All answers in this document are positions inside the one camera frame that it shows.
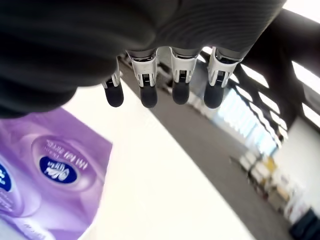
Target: ceiling light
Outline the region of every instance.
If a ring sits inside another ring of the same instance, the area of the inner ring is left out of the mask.
[[[281,147],[282,147],[282,143],[281,143],[281,141],[279,140],[279,138],[276,136],[276,137],[274,138],[274,140],[275,140],[276,144],[278,145],[278,147],[281,148]]]
[[[286,122],[285,122],[283,119],[281,119],[281,118],[280,118],[280,123],[279,123],[279,125],[280,125],[284,130],[288,130]]]
[[[271,118],[279,124],[283,129],[288,130],[286,122],[273,111],[270,111]]]
[[[292,65],[296,78],[320,94],[320,78],[294,61],[292,61]]]
[[[266,130],[270,133],[271,137],[274,139],[276,137],[275,130],[270,126],[270,123],[268,122],[268,125],[265,126]]]
[[[248,99],[250,102],[252,102],[253,100],[252,100],[252,97],[250,96],[250,94],[249,93],[247,93],[245,90],[243,90],[241,87],[239,87],[239,86],[235,86],[236,87],[236,89],[238,90],[238,92],[242,95],[242,96],[244,96],[246,99]]]
[[[230,76],[230,79],[231,79],[232,81],[234,81],[235,83],[239,84],[239,80],[238,80],[238,78],[236,77],[236,75],[232,74],[232,75]]]
[[[286,130],[284,130],[282,127],[279,126],[279,133],[284,136],[286,139],[288,139],[288,133]]]
[[[280,122],[280,117],[279,117],[277,114],[275,114],[273,111],[270,111],[270,115],[271,115],[271,118],[272,118],[277,124],[279,124],[279,122]]]
[[[267,126],[270,126],[270,123],[268,122],[267,119],[265,119],[264,116],[260,116],[260,115],[259,115],[259,119],[260,119],[260,121],[265,125],[266,128],[267,128]]]
[[[204,51],[205,53],[211,55],[212,53],[212,48],[209,46],[205,46],[204,48],[202,48],[202,51]]]
[[[320,116],[310,107],[302,103],[304,115],[320,128]]]
[[[241,67],[250,78],[252,78],[253,80],[256,80],[258,83],[265,86],[266,88],[269,88],[269,85],[266,79],[264,78],[264,76],[262,76],[260,73],[257,73],[256,71],[252,70],[251,68],[243,64],[241,64]]]
[[[207,62],[207,61],[204,59],[204,57],[201,56],[200,54],[198,55],[197,59],[200,60],[201,62],[204,62],[204,63]]]
[[[264,116],[264,114],[263,114],[263,112],[261,111],[260,108],[258,108],[258,107],[257,107],[256,105],[254,105],[252,102],[250,102],[249,104],[250,104],[251,109],[252,109],[253,111],[255,111],[256,114],[258,114],[259,118],[260,118],[260,116],[262,116],[262,117]]]
[[[283,8],[320,23],[319,0],[287,0]]]
[[[260,96],[262,102],[264,102],[269,108],[271,108],[277,114],[280,114],[279,107],[274,101],[272,101],[270,98],[268,98],[266,95],[264,95],[261,92],[259,92],[259,96]]]

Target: robotic hand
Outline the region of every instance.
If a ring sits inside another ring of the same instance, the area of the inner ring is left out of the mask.
[[[171,48],[172,96],[189,97],[203,46],[214,46],[204,102],[220,105],[236,65],[285,0],[96,0],[0,3],[0,118],[46,112],[77,87],[101,84],[107,101],[124,100],[117,56],[129,54],[147,108],[157,103],[157,48]]]
[[[183,105],[189,98],[189,83],[201,48],[170,47],[170,51],[173,74],[172,97],[176,104]],[[140,86],[141,102],[145,107],[153,108],[157,103],[157,92],[154,87],[157,75],[157,50],[128,51],[128,53]],[[204,92],[204,103],[207,107],[215,109],[220,106],[228,79],[243,58],[243,54],[213,47],[208,65],[208,83]]]

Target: ceiling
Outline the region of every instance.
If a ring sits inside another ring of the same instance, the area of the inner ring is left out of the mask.
[[[204,51],[200,54],[209,61],[209,54]],[[252,102],[262,110],[275,132],[278,124],[258,92],[277,103],[279,116],[288,129],[300,116],[320,133],[320,129],[305,117],[302,108],[302,103],[305,103],[320,114],[320,96],[297,79],[292,61],[320,77],[320,23],[283,9],[241,62],[263,75],[269,88],[251,79],[240,64],[234,74],[239,86],[251,95]],[[229,85],[235,88],[237,83],[230,80]]]

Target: black fingertip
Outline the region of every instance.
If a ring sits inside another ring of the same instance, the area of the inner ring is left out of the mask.
[[[122,90],[121,82],[118,86],[108,87],[104,89],[106,100],[110,106],[117,108],[124,102],[124,92]]]
[[[208,108],[216,109],[222,103],[225,89],[221,86],[211,86],[209,82],[206,84],[204,91],[204,103]]]
[[[140,87],[142,105],[148,109],[153,108],[158,102],[158,95],[155,86]]]
[[[189,83],[175,82],[172,84],[172,98],[178,105],[185,104],[189,99],[190,87]]]

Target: gray floor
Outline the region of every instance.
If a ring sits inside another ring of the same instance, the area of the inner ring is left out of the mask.
[[[131,69],[123,64],[120,64],[120,69],[123,80],[139,95],[139,86]],[[292,239],[288,234],[289,224],[256,194],[245,174],[236,165],[230,164],[229,157],[240,157],[246,151],[244,146],[190,106],[176,105],[164,91],[158,90],[158,103],[152,112],[225,198],[256,240]]]

